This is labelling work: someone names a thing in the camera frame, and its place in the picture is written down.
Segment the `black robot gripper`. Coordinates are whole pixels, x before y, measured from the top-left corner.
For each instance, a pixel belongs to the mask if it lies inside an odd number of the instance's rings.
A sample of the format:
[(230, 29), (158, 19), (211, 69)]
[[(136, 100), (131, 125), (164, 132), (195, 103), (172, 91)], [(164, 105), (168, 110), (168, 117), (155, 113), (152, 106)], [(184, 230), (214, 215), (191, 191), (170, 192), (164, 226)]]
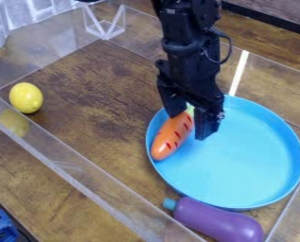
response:
[(223, 118), (223, 94), (215, 83), (219, 72), (219, 38), (188, 45), (162, 43), (167, 58), (155, 62), (156, 89), (170, 118), (190, 103), (194, 108), (195, 138), (202, 141), (218, 131)]

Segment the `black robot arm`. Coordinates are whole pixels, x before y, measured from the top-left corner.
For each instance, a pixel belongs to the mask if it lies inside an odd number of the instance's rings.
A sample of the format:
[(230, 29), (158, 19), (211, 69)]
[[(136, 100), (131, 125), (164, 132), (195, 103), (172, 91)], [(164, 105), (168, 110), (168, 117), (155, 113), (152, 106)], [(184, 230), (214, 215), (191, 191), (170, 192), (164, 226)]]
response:
[(151, 0), (162, 26), (162, 50), (155, 62), (156, 89), (170, 117), (194, 107), (195, 138), (218, 131), (223, 94), (215, 83), (219, 72), (219, 18), (217, 0)]

